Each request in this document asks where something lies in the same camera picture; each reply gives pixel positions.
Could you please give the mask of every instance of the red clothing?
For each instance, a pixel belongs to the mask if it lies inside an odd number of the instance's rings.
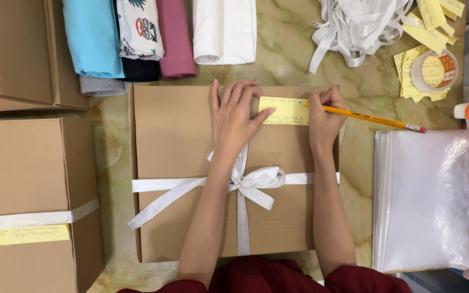
[[[117,293],[137,293],[123,289]],[[157,293],[207,293],[199,281],[171,282]],[[262,256],[238,256],[211,280],[210,293],[411,293],[407,283],[361,266],[342,265],[325,287],[304,275],[296,261],[276,262]]]

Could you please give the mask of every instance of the clear plastic bag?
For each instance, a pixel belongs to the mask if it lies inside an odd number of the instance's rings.
[[[469,131],[377,132],[373,268],[469,268]]]

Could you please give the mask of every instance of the roll of tape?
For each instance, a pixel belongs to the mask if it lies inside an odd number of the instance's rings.
[[[445,78],[443,78],[442,82],[433,87],[428,84],[423,78],[423,64],[425,60],[430,57],[434,56],[441,60],[442,64],[445,67]],[[410,77],[412,78],[412,82],[414,86],[424,92],[424,93],[435,93],[440,92],[442,90],[446,90],[447,88],[451,87],[452,84],[457,79],[457,72],[459,70],[458,62],[455,56],[453,56],[452,52],[448,50],[442,50],[442,53],[439,54],[433,50],[426,52],[425,54],[421,54],[414,60],[412,64],[412,69],[410,70]]]

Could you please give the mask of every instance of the ribbon strip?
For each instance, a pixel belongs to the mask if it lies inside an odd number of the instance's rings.
[[[94,199],[72,211],[4,215],[0,216],[0,229],[71,224],[98,208],[99,199]]]
[[[318,30],[312,40],[318,48],[310,61],[309,72],[314,75],[328,50],[340,51],[348,67],[358,67],[367,54],[374,55],[379,47],[393,44],[401,37],[403,28],[399,20],[416,26],[405,16],[413,0],[318,1],[325,23],[313,24]]]
[[[249,255],[249,221],[247,217],[247,208],[245,198],[250,199],[254,203],[266,210],[272,208],[274,199],[258,190],[257,188],[278,188],[284,184],[313,184],[314,173],[296,173],[285,175],[285,172],[279,167],[263,167],[255,170],[247,176],[244,176],[245,162],[247,160],[246,144],[238,155],[233,169],[231,170],[231,178],[227,187],[227,192],[238,190],[238,255]],[[211,161],[213,151],[207,156]],[[339,183],[339,172],[336,173]],[[157,190],[168,190],[165,194],[154,200],[150,205],[141,210],[128,226],[131,229],[140,228],[144,223],[151,220],[154,216],[164,210],[167,206],[183,196],[186,192],[197,186],[204,186],[205,178],[179,178],[179,179],[138,179],[132,180],[133,192],[146,192]]]

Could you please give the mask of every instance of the red sleeve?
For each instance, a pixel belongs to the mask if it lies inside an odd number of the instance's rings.
[[[325,287],[333,293],[412,293],[400,278],[352,265],[342,265],[330,273]]]
[[[164,287],[155,291],[156,293],[207,293],[204,283],[195,280],[178,280],[173,281]],[[117,293],[140,293],[133,289],[122,289]]]

